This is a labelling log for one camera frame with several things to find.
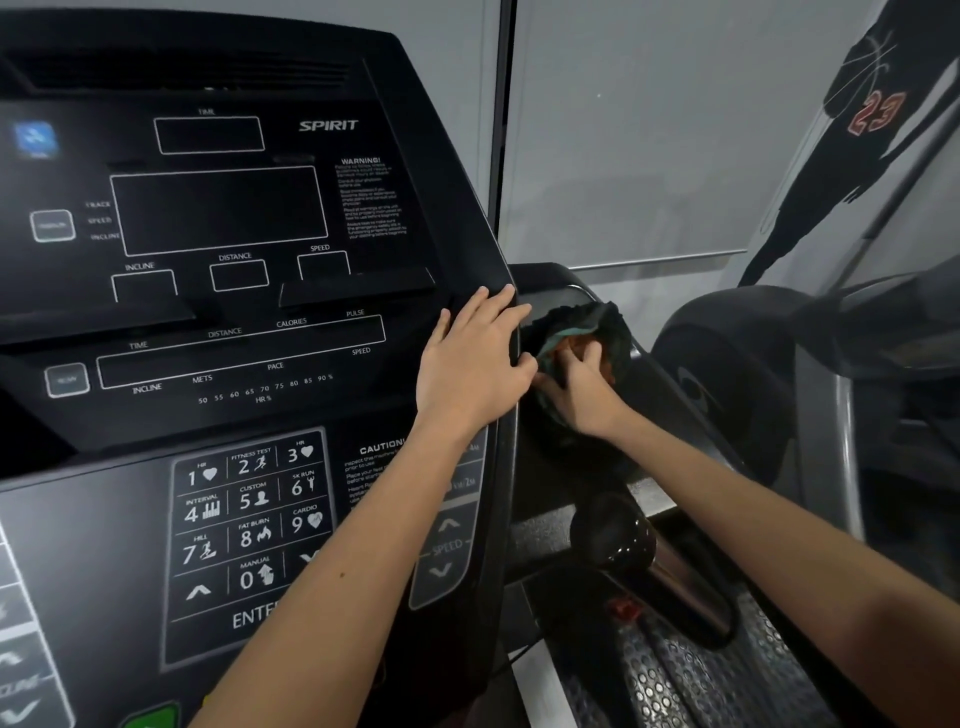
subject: black plastic panel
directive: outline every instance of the black plastic panel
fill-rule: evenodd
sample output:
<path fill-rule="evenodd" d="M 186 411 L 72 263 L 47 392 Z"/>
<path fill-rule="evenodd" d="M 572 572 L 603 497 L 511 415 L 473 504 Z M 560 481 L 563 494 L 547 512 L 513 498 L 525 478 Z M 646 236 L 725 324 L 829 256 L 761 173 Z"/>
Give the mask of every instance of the black plastic panel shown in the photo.
<path fill-rule="evenodd" d="M 0 522 L 30 599 L 0 647 L 45 642 L 0 715 L 186 724 L 402 445 L 440 308 L 510 274 L 394 37 L 2 19 L 0 416 L 30 437 L 0 449 L 25 473 Z M 512 414 L 465 453 L 364 724 L 432 725 L 485 686 L 515 437 Z"/>

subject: number button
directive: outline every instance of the number button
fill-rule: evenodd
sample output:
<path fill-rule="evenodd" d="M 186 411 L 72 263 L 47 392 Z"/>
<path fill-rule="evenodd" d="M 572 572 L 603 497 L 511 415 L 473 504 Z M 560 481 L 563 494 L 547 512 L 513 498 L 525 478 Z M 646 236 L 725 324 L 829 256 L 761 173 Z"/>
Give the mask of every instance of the number button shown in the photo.
<path fill-rule="evenodd" d="M 326 495 L 326 474 L 323 468 L 304 468 L 280 476 L 280 494 L 284 502 L 306 500 Z"/>
<path fill-rule="evenodd" d="M 181 460 L 174 466 L 174 492 L 195 493 L 222 485 L 227 477 L 227 460 L 223 455 Z"/>
<path fill-rule="evenodd" d="M 283 509 L 283 537 L 298 541 L 312 536 L 323 536 L 333 530 L 330 522 L 329 498 L 319 497 Z"/>
<path fill-rule="evenodd" d="M 276 546 L 281 539 L 280 518 L 277 511 L 261 516 L 251 514 L 230 525 L 230 556 L 262 551 Z"/>
<path fill-rule="evenodd" d="M 288 437 L 276 444 L 277 461 L 281 469 L 314 465 L 324 460 L 324 443 L 320 432 L 306 432 Z"/>
<path fill-rule="evenodd" d="M 249 559 L 230 562 L 230 598 L 268 592 L 288 583 L 279 550 L 258 553 Z"/>
<path fill-rule="evenodd" d="M 227 477 L 245 480 L 271 473 L 276 469 L 274 446 L 258 446 L 235 452 L 227 457 Z"/>
<path fill-rule="evenodd" d="M 203 528 L 227 519 L 227 491 L 223 488 L 178 496 L 174 504 L 174 531 Z"/>
<path fill-rule="evenodd" d="M 280 505 L 276 476 L 247 480 L 230 487 L 230 515 L 252 516 L 258 511 L 267 511 Z"/>
<path fill-rule="evenodd" d="M 174 536 L 170 568 L 173 574 L 205 569 L 227 558 L 227 527 L 210 526 Z"/>

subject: wall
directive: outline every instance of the wall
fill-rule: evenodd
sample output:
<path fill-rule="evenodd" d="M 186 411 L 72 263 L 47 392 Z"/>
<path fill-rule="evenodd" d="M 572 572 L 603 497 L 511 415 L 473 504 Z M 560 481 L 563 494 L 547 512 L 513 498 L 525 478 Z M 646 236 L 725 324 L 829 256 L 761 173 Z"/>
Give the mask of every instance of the wall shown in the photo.
<path fill-rule="evenodd" d="M 746 248 L 872 5 L 519 0 L 508 260 Z M 589 277 L 633 312 L 646 344 L 674 308 L 717 285 L 725 262 Z"/>
<path fill-rule="evenodd" d="M 922 271 L 960 254 L 958 200 L 960 134 L 954 133 L 845 284 Z"/>
<path fill-rule="evenodd" d="M 0 0 L 0 8 L 49 6 L 240 12 L 394 33 L 486 207 L 499 0 Z"/>

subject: number 23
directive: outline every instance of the number 23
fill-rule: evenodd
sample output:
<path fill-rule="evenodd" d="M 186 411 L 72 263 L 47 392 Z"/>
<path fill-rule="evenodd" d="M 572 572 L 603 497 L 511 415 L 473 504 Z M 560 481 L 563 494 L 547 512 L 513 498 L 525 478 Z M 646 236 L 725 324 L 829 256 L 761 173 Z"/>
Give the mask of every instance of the number 23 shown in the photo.
<path fill-rule="evenodd" d="M 904 101 L 906 101 L 905 93 L 892 93 L 887 96 L 886 101 L 883 101 L 883 94 L 880 91 L 874 91 L 863 103 L 863 109 L 853 116 L 847 131 L 854 136 L 860 136 L 864 131 L 876 132 L 883 129 L 894 120 Z M 880 109 L 880 114 L 873 121 L 868 121 L 877 107 Z"/>

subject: black silhouette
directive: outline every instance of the black silhouette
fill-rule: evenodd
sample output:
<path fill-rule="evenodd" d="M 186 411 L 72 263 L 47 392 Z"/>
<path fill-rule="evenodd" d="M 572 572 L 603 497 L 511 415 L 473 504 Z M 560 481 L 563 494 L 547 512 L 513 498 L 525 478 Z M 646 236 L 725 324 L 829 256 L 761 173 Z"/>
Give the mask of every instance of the black silhouette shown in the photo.
<path fill-rule="evenodd" d="M 744 271 L 753 285 L 841 202 L 852 202 L 886 172 L 960 97 L 960 73 L 890 154 L 897 132 L 960 57 L 960 3 L 889 0 L 850 49 L 824 99 L 833 119 L 780 204 L 766 242 Z"/>

